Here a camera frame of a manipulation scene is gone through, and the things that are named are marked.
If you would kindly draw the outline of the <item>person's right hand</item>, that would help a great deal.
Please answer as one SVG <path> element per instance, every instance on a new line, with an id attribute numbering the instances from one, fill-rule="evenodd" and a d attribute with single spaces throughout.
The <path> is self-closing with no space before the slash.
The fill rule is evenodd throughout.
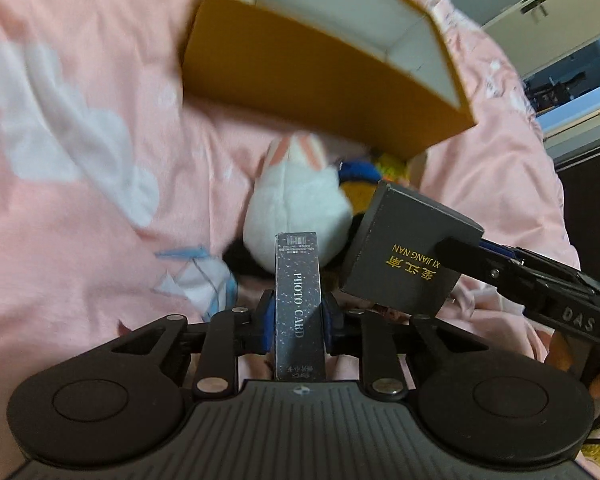
<path id="1" fill-rule="evenodd" d="M 545 363 L 577 377 L 594 400 L 600 400 L 600 349 L 555 332 Z"/>

